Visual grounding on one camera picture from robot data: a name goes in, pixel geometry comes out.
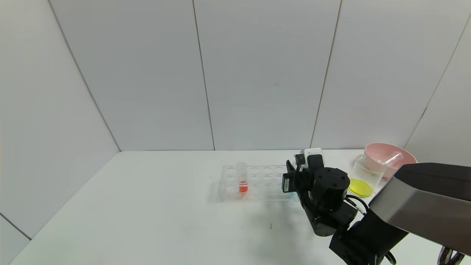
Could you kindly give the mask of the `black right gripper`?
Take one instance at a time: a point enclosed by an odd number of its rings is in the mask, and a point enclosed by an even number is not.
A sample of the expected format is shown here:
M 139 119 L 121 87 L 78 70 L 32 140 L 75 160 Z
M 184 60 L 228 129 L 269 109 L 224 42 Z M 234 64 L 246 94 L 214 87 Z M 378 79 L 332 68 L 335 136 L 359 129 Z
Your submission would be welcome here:
M 281 189 L 288 192 L 307 192 L 312 188 L 312 176 L 308 171 L 296 171 L 293 163 L 286 161 L 287 173 L 283 174 Z

